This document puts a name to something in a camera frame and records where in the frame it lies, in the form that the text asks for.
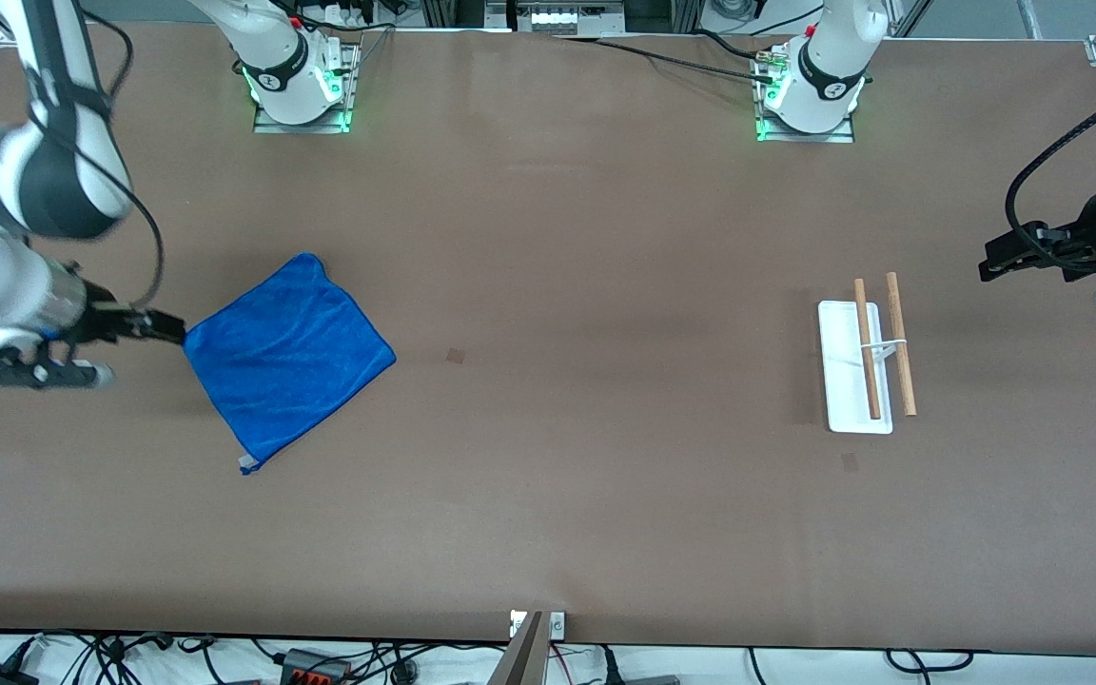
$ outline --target white floor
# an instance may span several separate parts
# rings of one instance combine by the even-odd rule
[[[23,638],[26,635],[0,635],[0,663]],[[362,642],[327,641],[262,640],[261,643],[271,652],[299,647],[326,655],[356,653],[370,647]],[[43,685],[57,685],[82,649],[82,643],[75,638],[45,638],[44,643],[36,642],[27,652],[25,672],[38,676]],[[606,669],[601,650],[592,646],[567,646],[564,649],[571,650],[580,651],[566,655],[574,685],[603,680]],[[626,681],[674,675],[683,685],[756,685],[744,649],[617,646],[613,650]],[[767,685],[910,685],[921,682],[917,675],[894,671],[878,651],[758,649],[756,654]],[[210,655],[222,681],[260,681],[264,685],[277,685],[278,666],[248,640],[219,641],[210,647]],[[921,655],[929,666],[957,660],[949,654]],[[496,650],[457,651],[441,647],[416,659],[421,669],[416,682],[421,685],[483,684],[500,658]],[[905,654],[898,654],[897,659],[907,662]],[[204,658],[199,653],[180,652],[175,647],[164,652],[152,646],[139,647],[127,654],[126,665],[138,675],[142,685],[213,685]],[[88,667],[80,682],[94,685],[96,675],[99,669]],[[567,685],[564,672],[556,660],[548,664],[547,675],[548,685]],[[978,654],[964,671],[933,674],[932,680],[934,685],[1096,684],[1096,659]],[[384,681],[375,676],[366,682],[381,685]]]

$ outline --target brown table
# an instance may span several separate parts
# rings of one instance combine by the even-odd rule
[[[400,361],[248,478],[175,347],[0,390],[0,627],[503,638],[544,607],[582,641],[1096,652],[1096,278],[975,272],[1096,109],[1080,44],[887,43],[857,142],[808,147],[756,142],[744,83],[477,33],[393,36],[353,134],[253,135],[212,26],[130,32],[157,306],[312,251]],[[1094,191],[1096,129],[1020,214]],[[136,214],[47,250],[122,296],[151,269]],[[832,434],[814,305],[887,271],[921,415]]]

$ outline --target white tray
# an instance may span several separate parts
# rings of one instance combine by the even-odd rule
[[[869,341],[882,342],[878,305],[866,305],[869,312]],[[861,369],[861,334],[856,321],[856,302],[823,299],[819,302],[819,342],[823,347],[823,386],[826,389],[826,426],[835,433],[891,433],[891,391],[887,387],[887,357],[875,352],[878,376],[878,402],[882,418],[869,418],[869,396]]]

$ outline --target wooden chopstick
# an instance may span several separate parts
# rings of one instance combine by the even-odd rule
[[[894,331],[895,358],[899,361],[899,384],[904,391],[904,415],[916,415],[916,390],[912,387],[912,363],[907,356],[907,333],[904,331],[904,309],[899,300],[899,276],[887,274],[887,292],[890,299],[890,329]]]
[[[874,366],[874,347],[869,345],[869,308],[865,300],[865,281],[858,277],[853,282],[856,294],[856,323],[861,331],[861,367],[865,367],[865,391],[869,396],[869,418],[878,421],[882,418],[882,404],[878,400],[878,373]]]

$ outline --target blue towel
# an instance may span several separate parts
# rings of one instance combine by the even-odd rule
[[[307,252],[189,331],[184,354],[248,452],[244,476],[396,363],[353,298]]]

